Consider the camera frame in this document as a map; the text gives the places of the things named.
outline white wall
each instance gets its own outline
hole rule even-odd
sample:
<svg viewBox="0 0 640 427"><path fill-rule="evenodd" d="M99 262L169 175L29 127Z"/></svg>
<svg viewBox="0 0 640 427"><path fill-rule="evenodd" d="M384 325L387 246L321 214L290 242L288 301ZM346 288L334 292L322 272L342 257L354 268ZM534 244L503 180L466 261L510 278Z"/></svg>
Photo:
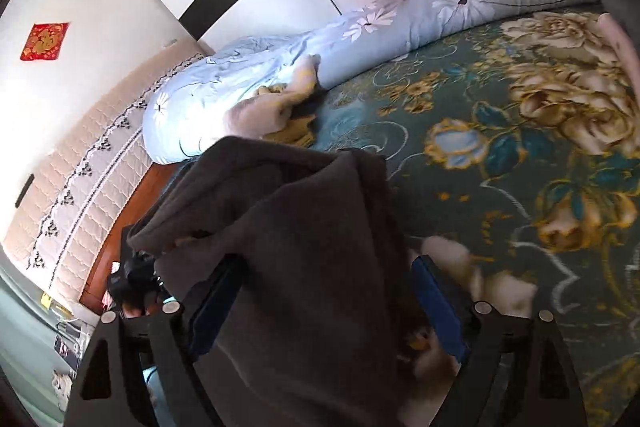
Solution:
<svg viewBox="0 0 640 427"><path fill-rule="evenodd" d="M23 62L34 23L71 22L56 61ZM158 0L11 0L0 18L0 237L33 167L127 73L186 35Z"/></svg>

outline brown wood panel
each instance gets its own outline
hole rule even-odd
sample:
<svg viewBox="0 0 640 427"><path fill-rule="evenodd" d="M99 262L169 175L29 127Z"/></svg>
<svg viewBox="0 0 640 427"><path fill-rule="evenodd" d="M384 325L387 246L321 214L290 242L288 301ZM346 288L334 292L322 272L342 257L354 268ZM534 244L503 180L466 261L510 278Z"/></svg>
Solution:
<svg viewBox="0 0 640 427"><path fill-rule="evenodd" d="M111 264L120 259L122 229L137 222L156 203L160 192L174 174L175 169L176 164L159 165L154 163L151 165L113 224L113 228L89 273L80 298L80 303L94 313L102 314L102 296L107 291L107 277L111 273Z"/></svg>

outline curtain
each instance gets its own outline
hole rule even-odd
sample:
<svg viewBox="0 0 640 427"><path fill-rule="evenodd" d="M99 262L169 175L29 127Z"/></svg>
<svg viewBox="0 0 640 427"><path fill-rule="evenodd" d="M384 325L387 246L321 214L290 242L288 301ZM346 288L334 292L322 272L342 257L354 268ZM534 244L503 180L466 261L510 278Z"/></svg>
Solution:
<svg viewBox="0 0 640 427"><path fill-rule="evenodd" d="M64 413L52 373L68 373L69 367L53 349L57 318L40 305L41 295L0 248L0 365L33 420L58 427Z"/></svg>

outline metal bolt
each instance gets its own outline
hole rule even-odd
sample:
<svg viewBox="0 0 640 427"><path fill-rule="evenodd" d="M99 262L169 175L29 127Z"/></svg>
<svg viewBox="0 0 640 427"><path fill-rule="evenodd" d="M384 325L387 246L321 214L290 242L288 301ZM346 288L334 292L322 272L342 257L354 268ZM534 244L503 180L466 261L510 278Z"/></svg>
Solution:
<svg viewBox="0 0 640 427"><path fill-rule="evenodd" d="M180 302L178 301L169 301L162 306L162 311L167 315L171 315L172 313L177 312L180 309Z"/></svg>
<svg viewBox="0 0 640 427"><path fill-rule="evenodd" d="M100 320L105 324L111 324L115 319L116 319L116 314L115 312L111 312L111 311L103 313L102 317L100 317Z"/></svg>
<svg viewBox="0 0 640 427"><path fill-rule="evenodd" d="M538 317L540 317L540 320L545 321L545 322L552 322L554 319L554 314L552 312L550 312L549 310L542 310L539 314Z"/></svg>
<svg viewBox="0 0 640 427"><path fill-rule="evenodd" d="M484 301L476 302L476 305L474 306L474 308L481 315L488 315L489 313L491 313L491 310L493 309L491 308L491 304Z"/></svg>

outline light blue blanket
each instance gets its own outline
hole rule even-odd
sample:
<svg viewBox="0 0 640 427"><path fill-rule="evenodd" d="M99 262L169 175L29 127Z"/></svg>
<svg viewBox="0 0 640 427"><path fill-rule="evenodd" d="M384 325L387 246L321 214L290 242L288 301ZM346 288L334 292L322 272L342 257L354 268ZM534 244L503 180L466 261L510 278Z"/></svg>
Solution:
<svg viewBox="0 0 640 427"><path fill-rule="evenodd" d="M319 55L324 89L464 29L598 0L377 0L317 30L250 37L171 77L148 100L146 151L161 164L202 154L224 136L222 116L259 86L287 83L302 55Z"/></svg>

